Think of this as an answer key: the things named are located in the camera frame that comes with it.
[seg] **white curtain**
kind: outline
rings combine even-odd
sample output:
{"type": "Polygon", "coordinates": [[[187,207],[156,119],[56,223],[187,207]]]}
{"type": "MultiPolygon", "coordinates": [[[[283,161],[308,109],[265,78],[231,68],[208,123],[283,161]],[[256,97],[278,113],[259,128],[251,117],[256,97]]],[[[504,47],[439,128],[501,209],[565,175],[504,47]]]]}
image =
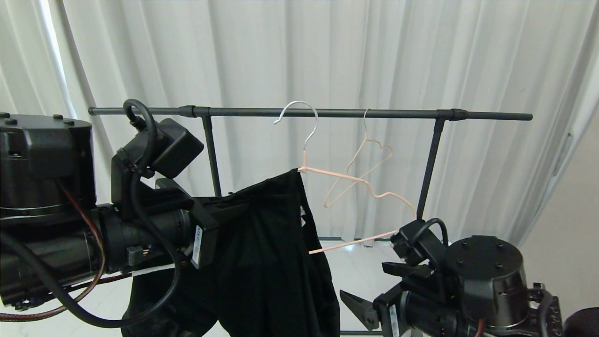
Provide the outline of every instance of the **white curtain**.
{"type": "MultiPolygon", "coordinates": [[[[532,113],[532,122],[447,123],[425,218],[444,219],[453,240],[494,234],[523,241],[581,115],[576,102],[587,89],[586,70],[597,61],[599,7],[591,1],[50,1],[64,89],[49,37],[41,24],[32,29],[40,7],[4,5],[2,28],[12,25],[15,33],[0,35],[8,68],[0,108],[66,114],[72,102],[73,114],[96,129],[99,201],[109,201],[110,155],[135,130],[123,116],[90,119],[87,106],[137,98],[153,107],[282,108],[305,100],[317,108],[532,113]],[[41,79],[37,62],[53,72],[41,79]]],[[[204,140],[200,120],[174,119],[204,140]]],[[[273,120],[213,119],[224,193],[301,164],[313,119],[273,120]]],[[[416,205],[433,121],[367,125],[371,138],[394,148],[368,180],[377,193],[393,191],[416,205]]],[[[343,172],[362,135],[360,120],[321,119],[309,165],[343,172]]],[[[384,156],[368,149],[352,174],[384,156]]],[[[207,155],[177,180],[193,195],[211,195],[207,155]]],[[[320,236],[365,237],[412,218],[397,200],[368,197],[363,186],[325,209],[333,182],[304,176],[320,236]]]]}

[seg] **hanger hook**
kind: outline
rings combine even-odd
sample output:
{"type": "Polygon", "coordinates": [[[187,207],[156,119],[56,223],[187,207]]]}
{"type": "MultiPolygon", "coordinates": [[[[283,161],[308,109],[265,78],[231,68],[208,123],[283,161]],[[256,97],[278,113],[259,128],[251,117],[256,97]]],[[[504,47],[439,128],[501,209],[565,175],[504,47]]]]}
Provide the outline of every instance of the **hanger hook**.
{"type": "Polygon", "coordinates": [[[293,102],[287,104],[287,106],[283,108],[283,111],[281,111],[281,114],[279,115],[279,119],[277,119],[276,121],[274,121],[274,124],[279,123],[281,121],[281,118],[283,118],[283,115],[285,114],[285,111],[287,111],[287,109],[290,106],[292,106],[294,104],[297,104],[297,103],[303,103],[303,104],[309,106],[310,109],[312,109],[312,112],[314,113],[314,118],[316,119],[316,123],[314,125],[314,130],[312,130],[312,132],[308,135],[308,138],[305,139],[305,142],[304,142],[304,151],[305,151],[305,148],[308,145],[308,141],[310,140],[310,138],[312,138],[312,136],[316,132],[316,129],[318,128],[318,112],[316,111],[316,109],[314,109],[311,105],[309,105],[308,103],[306,103],[304,101],[293,101],[293,102]]]}
{"type": "Polygon", "coordinates": [[[370,110],[370,108],[366,109],[366,111],[364,112],[364,117],[362,117],[362,120],[364,121],[364,132],[368,132],[368,128],[366,127],[366,112],[368,112],[370,110]]]}

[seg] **hanger bar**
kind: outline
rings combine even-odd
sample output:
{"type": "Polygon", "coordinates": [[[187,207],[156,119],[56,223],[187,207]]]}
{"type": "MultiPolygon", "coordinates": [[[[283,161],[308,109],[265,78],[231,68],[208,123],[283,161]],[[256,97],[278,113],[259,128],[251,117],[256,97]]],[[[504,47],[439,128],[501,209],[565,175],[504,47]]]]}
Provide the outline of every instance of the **hanger bar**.
{"type": "MultiPolygon", "coordinates": [[[[190,118],[211,117],[278,117],[281,108],[217,108],[183,106],[176,108],[148,108],[153,115],[179,115],[190,118]]],[[[319,117],[329,118],[362,118],[364,109],[317,109],[319,117]]],[[[98,115],[124,115],[123,108],[89,108],[89,114],[98,115]]],[[[288,117],[314,117],[310,109],[288,109],[288,117]]],[[[462,119],[493,119],[504,121],[530,121],[533,116],[529,113],[505,113],[505,112],[469,112],[461,109],[450,110],[379,110],[371,109],[366,118],[408,118],[408,119],[438,119],[447,121],[462,119]],[[443,112],[456,111],[459,118],[447,118],[443,112]]]]}

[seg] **clothes hanger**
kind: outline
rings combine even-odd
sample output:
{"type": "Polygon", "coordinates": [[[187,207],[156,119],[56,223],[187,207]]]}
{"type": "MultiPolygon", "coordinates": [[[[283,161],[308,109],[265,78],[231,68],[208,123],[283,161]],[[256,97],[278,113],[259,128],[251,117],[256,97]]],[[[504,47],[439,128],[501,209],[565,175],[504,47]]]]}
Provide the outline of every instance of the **clothes hanger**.
{"type": "MultiPolygon", "coordinates": [[[[316,122],[315,122],[315,125],[314,125],[314,129],[308,135],[308,137],[305,139],[305,142],[304,142],[304,152],[302,154],[302,166],[300,168],[298,168],[298,172],[306,173],[306,172],[310,171],[310,172],[314,172],[314,173],[320,173],[320,174],[325,174],[325,175],[328,175],[328,176],[333,176],[333,177],[337,177],[337,178],[342,178],[342,179],[347,179],[347,180],[352,180],[352,181],[355,181],[355,182],[359,182],[361,184],[366,185],[366,187],[368,188],[368,192],[370,193],[370,195],[372,195],[375,198],[382,198],[382,197],[385,197],[387,195],[391,195],[391,196],[394,196],[394,197],[400,199],[401,201],[403,201],[412,210],[412,213],[414,214],[414,219],[416,219],[416,209],[414,208],[414,206],[409,201],[407,201],[404,197],[402,197],[402,196],[400,196],[398,194],[395,194],[395,193],[392,193],[392,192],[385,192],[383,194],[375,194],[374,190],[373,190],[373,187],[370,185],[370,183],[367,182],[366,180],[362,179],[362,178],[352,177],[352,176],[349,176],[347,174],[341,174],[341,173],[336,173],[336,172],[331,172],[331,171],[320,170],[318,168],[313,168],[313,167],[309,167],[308,165],[306,165],[306,159],[307,159],[306,147],[308,145],[308,141],[310,140],[310,138],[312,138],[312,136],[316,132],[316,129],[318,129],[318,112],[316,111],[316,109],[314,109],[314,107],[312,107],[311,105],[309,105],[308,103],[306,103],[304,101],[293,101],[293,102],[287,104],[285,106],[285,108],[283,108],[283,111],[281,111],[281,114],[279,115],[279,118],[276,121],[274,121],[274,124],[278,124],[281,121],[281,119],[285,115],[285,112],[287,111],[287,109],[290,106],[292,106],[294,104],[298,104],[298,103],[305,104],[310,109],[312,109],[312,112],[314,112],[314,118],[316,119],[316,122]]],[[[337,245],[337,246],[316,249],[316,250],[310,251],[309,253],[310,254],[315,254],[315,253],[318,253],[318,252],[324,252],[324,251],[329,251],[329,250],[332,250],[332,249],[337,249],[337,248],[341,248],[341,247],[345,247],[345,246],[349,246],[349,245],[354,245],[356,243],[366,242],[366,241],[369,241],[369,240],[378,239],[380,237],[385,237],[385,236],[391,235],[391,234],[393,234],[395,232],[396,232],[395,230],[394,231],[389,231],[387,233],[383,233],[383,234],[379,234],[379,235],[375,235],[375,236],[371,236],[371,237],[366,237],[364,239],[342,243],[341,245],[337,245]]]]}
{"type": "MultiPolygon", "coordinates": [[[[364,140],[362,141],[362,144],[360,144],[360,147],[358,148],[358,151],[356,152],[356,154],[353,155],[352,160],[347,165],[347,169],[345,170],[345,174],[349,174],[349,169],[353,165],[353,162],[356,161],[356,158],[358,157],[358,154],[360,153],[360,151],[362,151],[362,148],[364,147],[364,144],[366,144],[366,142],[377,143],[381,149],[384,149],[384,148],[389,149],[389,155],[385,159],[383,159],[380,163],[376,164],[373,168],[371,168],[368,171],[366,171],[366,173],[362,174],[359,177],[360,179],[362,179],[363,177],[365,177],[370,172],[374,171],[377,167],[381,166],[385,161],[389,160],[393,156],[393,148],[392,147],[390,147],[389,145],[383,145],[378,140],[369,139],[368,138],[368,128],[366,127],[366,113],[369,110],[370,109],[366,109],[366,111],[364,112],[364,117],[362,118],[362,120],[364,121],[364,140]]],[[[337,178],[337,180],[335,181],[335,183],[333,184],[333,186],[331,187],[331,189],[329,189],[329,193],[326,194],[326,197],[325,197],[325,207],[331,207],[335,202],[337,202],[337,200],[339,200],[339,198],[341,198],[352,187],[354,187],[354,185],[356,185],[358,183],[357,181],[354,181],[351,185],[349,185],[345,189],[345,191],[343,191],[341,194],[339,194],[335,199],[333,199],[333,201],[331,201],[330,203],[328,203],[329,196],[331,195],[331,193],[333,192],[333,189],[335,188],[335,186],[337,186],[337,184],[339,183],[340,180],[341,180],[341,178],[337,178]]]]}

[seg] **white floor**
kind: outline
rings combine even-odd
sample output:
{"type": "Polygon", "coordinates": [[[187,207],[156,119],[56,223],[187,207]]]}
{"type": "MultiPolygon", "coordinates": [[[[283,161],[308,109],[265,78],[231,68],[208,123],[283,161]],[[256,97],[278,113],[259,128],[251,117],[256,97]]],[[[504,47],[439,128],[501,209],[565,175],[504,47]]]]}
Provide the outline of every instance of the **white floor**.
{"type": "MultiPolygon", "coordinates": [[[[323,242],[323,246],[338,244],[336,242],[323,242]]],[[[357,296],[373,300],[397,282],[399,278],[384,274],[381,262],[400,261],[388,242],[376,242],[372,248],[361,245],[348,246],[326,252],[331,266],[333,283],[337,290],[343,289],[357,296]]],[[[124,313],[129,302],[131,280],[125,279],[118,282],[99,285],[90,295],[81,301],[81,304],[91,313],[108,319],[118,319],[124,313]]],[[[362,324],[340,302],[341,329],[364,330],[362,324]]],[[[43,306],[24,314],[46,311],[56,307],[57,301],[51,301],[43,306]]],[[[14,312],[11,308],[4,308],[4,312],[14,312]]],[[[69,312],[43,321],[30,323],[0,323],[1,337],[117,337],[118,329],[100,329],[82,323],[69,312]]],[[[221,337],[228,334],[218,325],[210,330],[206,336],[221,337]]]]}

